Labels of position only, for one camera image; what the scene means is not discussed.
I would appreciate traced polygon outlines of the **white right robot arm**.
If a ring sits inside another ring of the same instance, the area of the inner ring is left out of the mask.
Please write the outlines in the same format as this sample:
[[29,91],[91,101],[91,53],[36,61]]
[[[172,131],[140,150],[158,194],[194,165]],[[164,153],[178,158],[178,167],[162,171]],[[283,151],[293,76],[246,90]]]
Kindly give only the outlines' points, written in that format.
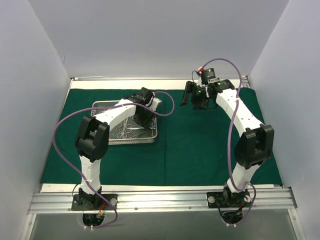
[[187,81],[181,105],[188,102],[194,110],[205,110],[212,100],[230,118],[227,137],[229,179],[222,193],[223,203],[234,206],[240,201],[257,169],[271,157],[275,131],[258,120],[240,98],[240,90],[228,79],[220,80],[213,68],[195,71],[198,81]]

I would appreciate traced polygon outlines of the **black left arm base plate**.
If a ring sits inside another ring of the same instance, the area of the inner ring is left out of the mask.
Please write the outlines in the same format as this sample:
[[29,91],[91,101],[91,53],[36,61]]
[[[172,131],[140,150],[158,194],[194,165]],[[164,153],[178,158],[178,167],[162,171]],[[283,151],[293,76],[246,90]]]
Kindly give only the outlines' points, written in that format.
[[118,195],[113,193],[103,193],[102,196],[110,202],[106,203],[99,196],[84,197],[81,194],[73,196],[71,205],[72,211],[97,211],[97,210],[113,210],[117,207]]

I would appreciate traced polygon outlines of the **metal mesh instrument tray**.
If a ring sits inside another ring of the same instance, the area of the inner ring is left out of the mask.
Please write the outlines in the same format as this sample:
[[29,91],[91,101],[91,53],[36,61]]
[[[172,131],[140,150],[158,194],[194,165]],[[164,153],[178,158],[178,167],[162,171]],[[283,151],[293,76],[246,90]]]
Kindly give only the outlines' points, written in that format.
[[[95,101],[92,104],[91,115],[100,122],[109,125],[109,145],[128,145],[128,144],[149,144],[153,143],[158,136],[157,119],[152,121],[148,129],[134,122],[133,116],[136,113],[136,105],[131,104],[128,99]],[[118,137],[123,129],[124,121],[128,119],[131,128],[141,128],[133,130],[127,138]]]

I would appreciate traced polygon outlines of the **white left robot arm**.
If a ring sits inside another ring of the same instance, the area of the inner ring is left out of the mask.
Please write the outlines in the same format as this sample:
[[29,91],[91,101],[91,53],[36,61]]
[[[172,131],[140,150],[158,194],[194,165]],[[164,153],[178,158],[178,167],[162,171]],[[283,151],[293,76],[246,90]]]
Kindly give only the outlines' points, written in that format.
[[83,175],[79,196],[88,209],[95,210],[101,203],[100,165],[109,147],[110,131],[130,117],[138,125],[148,128],[161,102],[151,90],[143,87],[139,93],[125,96],[111,108],[82,118],[75,146]]

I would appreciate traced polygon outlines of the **steel hemostat clamp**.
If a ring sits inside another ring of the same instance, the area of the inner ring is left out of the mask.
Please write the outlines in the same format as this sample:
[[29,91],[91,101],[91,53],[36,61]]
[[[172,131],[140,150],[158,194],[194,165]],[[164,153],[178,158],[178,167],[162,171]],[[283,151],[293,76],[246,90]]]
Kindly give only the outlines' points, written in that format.
[[125,131],[127,132],[127,133],[131,133],[132,131],[136,131],[136,130],[140,130],[141,128],[140,127],[127,127],[126,129],[125,129]]

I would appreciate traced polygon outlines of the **green surgical cloth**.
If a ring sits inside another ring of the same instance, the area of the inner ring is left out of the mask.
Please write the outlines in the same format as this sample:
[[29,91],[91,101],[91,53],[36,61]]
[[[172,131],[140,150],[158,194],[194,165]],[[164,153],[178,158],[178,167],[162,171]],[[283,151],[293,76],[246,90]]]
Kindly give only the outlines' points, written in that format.
[[[64,123],[56,133],[41,177],[43,184],[77,184],[81,167],[75,138],[88,109],[97,101],[115,101],[133,89],[72,89],[64,105]],[[158,135],[153,143],[111,145],[100,165],[103,185],[217,186],[229,178],[227,137],[230,119],[221,108],[182,106],[182,90],[160,94]]]

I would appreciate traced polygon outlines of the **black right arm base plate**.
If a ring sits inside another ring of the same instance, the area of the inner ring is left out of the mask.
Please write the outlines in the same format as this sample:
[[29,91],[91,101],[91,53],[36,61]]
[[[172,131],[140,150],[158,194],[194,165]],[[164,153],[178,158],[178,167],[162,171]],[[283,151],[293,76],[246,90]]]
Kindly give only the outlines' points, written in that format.
[[241,208],[251,203],[250,193],[246,191],[232,193],[223,191],[210,191],[206,193],[209,208]]

